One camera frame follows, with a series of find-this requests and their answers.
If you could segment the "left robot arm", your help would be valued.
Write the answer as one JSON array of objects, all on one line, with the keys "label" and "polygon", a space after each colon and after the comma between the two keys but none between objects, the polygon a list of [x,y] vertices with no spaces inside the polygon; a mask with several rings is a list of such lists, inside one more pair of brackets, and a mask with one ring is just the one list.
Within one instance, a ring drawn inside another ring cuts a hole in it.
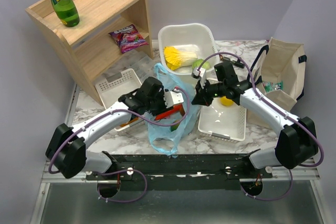
[{"label": "left robot arm", "polygon": [[46,150],[49,173],[72,178],[79,172],[105,173],[112,166],[112,157],[104,152],[88,150],[96,140],[117,126],[130,122],[146,112],[166,112],[168,90],[161,81],[148,77],[143,84],[118,98],[111,107],[89,120],[73,126],[56,127]]}]

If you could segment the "orange bread slice toy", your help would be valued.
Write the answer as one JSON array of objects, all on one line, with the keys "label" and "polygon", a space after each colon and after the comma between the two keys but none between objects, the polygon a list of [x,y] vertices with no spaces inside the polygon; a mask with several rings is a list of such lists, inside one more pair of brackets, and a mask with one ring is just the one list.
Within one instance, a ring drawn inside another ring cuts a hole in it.
[{"label": "orange bread slice toy", "polygon": [[139,119],[139,118],[134,118],[134,119],[132,119],[131,121],[129,121],[129,122],[127,122],[127,123],[123,123],[123,124],[121,124],[120,127],[125,127],[125,126],[127,126],[127,125],[130,125],[130,124],[136,122],[138,119]]}]

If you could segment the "green lettuce toy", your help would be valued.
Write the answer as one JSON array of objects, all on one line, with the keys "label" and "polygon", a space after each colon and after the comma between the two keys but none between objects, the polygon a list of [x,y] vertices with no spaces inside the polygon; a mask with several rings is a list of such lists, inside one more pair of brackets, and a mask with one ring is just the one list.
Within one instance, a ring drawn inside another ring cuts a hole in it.
[{"label": "green lettuce toy", "polygon": [[204,62],[203,59],[197,59],[192,63],[192,69],[194,70],[195,68],[204,68],[205,70],[209,70],[212,66],[206,61]]}]

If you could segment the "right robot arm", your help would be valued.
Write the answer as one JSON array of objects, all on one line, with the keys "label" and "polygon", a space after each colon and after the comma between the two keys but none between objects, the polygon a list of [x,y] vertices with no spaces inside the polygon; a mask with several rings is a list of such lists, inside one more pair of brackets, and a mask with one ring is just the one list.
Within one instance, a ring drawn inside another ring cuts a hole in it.
[{"label": "right robot arm", "polygon": [[317,154],[318,145],[312,119],[299,118],[285,111],[248,80],[239,81],[231,63],[216,64],[214,69],[217,82],[213,84],[207,79],[206,70],[202,66],[193,70],[192,76],[198,82],[192,104],[210,106],[215,98],[226,97],[259,116],[278,136],[275,147],[248,154],[247,162],[251,167],[261,169],[283,166],[293,169]]}]

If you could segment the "light blue plastic grocery bag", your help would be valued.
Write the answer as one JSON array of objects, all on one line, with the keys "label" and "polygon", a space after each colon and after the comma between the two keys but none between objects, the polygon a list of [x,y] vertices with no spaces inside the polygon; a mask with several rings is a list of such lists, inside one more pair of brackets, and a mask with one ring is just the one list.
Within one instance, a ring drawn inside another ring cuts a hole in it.
[{"label": "light blue plastic grocery bag", "polygon": [[[186,91],[190,102],[186,101],[186,96],[183,94],[183,108],[186,113],[186,118],[182,118],[179,113],[171,115],[167,119],[159,120],[159,126],[148,124],[148,137],[152,147],[161,154],[167,156],[177,153],[180,140],[191,133],[199,114],[199,105],[192,105],[191,101],[195,96],[195,89],[191,84],[183,82],[178,76],[169,73],[162,64],[157,63],[154,66],[154,76],[160,80],[165,89],[173,90],[175,87],[182,88]],[[180,123],[178,129],[174,132],[170,131],[173,122],[178,120]]]}]

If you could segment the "yellow cabbage toy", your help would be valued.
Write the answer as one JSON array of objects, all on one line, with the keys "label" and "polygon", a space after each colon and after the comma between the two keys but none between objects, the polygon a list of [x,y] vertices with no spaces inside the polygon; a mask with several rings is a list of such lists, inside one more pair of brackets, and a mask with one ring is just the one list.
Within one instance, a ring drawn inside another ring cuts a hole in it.
[{"label": "yellow cabbage toy", "polygon": [[166,65],[171,70],[176,70],[180,67],[191,66],[198,57],[194,52],[180,51],[175,47],[164,48],[164,58]]}]

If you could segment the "yellow lemon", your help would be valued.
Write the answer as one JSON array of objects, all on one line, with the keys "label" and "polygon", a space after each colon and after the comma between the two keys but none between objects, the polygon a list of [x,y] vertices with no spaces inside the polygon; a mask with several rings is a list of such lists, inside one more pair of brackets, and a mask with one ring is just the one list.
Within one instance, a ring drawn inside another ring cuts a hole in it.
[{"label": "yellow lemon", "polygon": [[231,99],[228,99],[226,97],[221,97],[220,98],[220,103],[223,106],[232,106],[234,104],[234,101]]}]

